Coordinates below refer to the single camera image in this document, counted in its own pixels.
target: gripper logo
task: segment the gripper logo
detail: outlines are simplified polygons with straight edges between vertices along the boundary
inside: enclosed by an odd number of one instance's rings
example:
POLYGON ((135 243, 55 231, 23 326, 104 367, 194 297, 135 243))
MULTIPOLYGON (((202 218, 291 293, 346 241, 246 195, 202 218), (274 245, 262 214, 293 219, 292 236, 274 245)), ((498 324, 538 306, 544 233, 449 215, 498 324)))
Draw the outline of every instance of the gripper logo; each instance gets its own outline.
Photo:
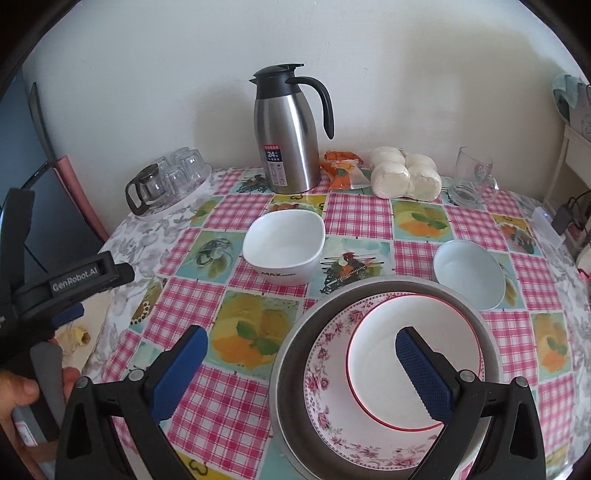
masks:
POLYGON ((81 281, 88 280, 96 275, 99 274, 98 267, 90 267, 86 270, 79 271, 79 272, 72 272, 68 276, 59 278, 52 282, 51 289, 55 293, 59 293, 63 290, 67 290, 69 288, 75 287, 77 283, 81 281))

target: black thermos handle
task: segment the black thermos handle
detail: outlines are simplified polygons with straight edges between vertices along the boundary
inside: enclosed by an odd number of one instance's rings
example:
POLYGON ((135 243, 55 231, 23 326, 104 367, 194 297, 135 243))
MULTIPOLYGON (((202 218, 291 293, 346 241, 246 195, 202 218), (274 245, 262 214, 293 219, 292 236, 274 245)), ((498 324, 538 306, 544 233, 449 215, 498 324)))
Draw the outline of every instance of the black thermos handle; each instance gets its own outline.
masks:
POLYGON ((313 79, 312 77, 292 77, 286 81, 289 85, 295 85, 297 83, 303 83, 304 85, 310 85, 322 100, 322 113, 324 116, 324 131, 326 135, 332 140, 335 135, 335 116, 332 111, 332 102, 330 101, 329 91, 322 84, 321 81, 313 79))

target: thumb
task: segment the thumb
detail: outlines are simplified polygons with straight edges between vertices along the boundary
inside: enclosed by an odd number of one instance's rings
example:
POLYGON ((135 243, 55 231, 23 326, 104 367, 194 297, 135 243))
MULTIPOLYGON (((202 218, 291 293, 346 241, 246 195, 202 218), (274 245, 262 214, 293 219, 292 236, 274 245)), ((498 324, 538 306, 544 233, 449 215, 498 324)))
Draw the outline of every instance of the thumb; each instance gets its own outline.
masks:
POLYGON ((34 380, 0 371, 0 420, 10 418, 16 406, 30 405, 39 397, 39 386, 34 380))

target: white bowl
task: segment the white bowl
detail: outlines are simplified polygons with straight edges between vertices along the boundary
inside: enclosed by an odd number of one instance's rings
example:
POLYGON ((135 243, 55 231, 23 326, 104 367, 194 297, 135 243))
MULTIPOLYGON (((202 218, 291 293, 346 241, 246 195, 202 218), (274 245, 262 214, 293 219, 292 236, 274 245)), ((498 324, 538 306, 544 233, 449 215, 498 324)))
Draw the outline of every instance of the white bowl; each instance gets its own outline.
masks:
POLYGON ((325 237, 324 222, 315 212, 270 212, 246 232, 242 256, 269 283, 303 285, 320 266, 325 237))
POLYGON ((455 290, 481 312, 505 297, 505 276, 494 257, 468 240, 450 240, 435 252, 435 279, 455 290))
POLYGON ((355 400, 375 421, 402 432, 424 432, 441 425, 423 406, 396 356, 398 332, 412 326, 456 370, 482 376, 480 348, 470 323, 445 301, 409 294, 387 300, 357 325, 349 341, 346 376, 355 400))

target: human hand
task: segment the human hand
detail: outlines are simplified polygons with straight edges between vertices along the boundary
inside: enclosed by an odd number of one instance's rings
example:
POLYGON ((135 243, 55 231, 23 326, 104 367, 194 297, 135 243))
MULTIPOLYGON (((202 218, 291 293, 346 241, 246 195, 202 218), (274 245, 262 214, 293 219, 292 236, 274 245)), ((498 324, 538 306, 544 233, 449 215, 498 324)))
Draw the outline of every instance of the human hand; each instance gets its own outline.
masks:
MULTIPOLYGON (((80 376, 77 368, 66 367, 62 370, 64 384, 64 397, 70 398, 74 382, 80 376)), ((33 403, 39 397, 39 386, 34 380, 29 380, 9 371, 0 371, 0 424, 12 443, 12 447, 21 458, 24 465, 36 480, 44 480, 45 476, 38 467, 31 452, 23 444, 18 435, 11 413, 16 406, 26 406, 33 403)))

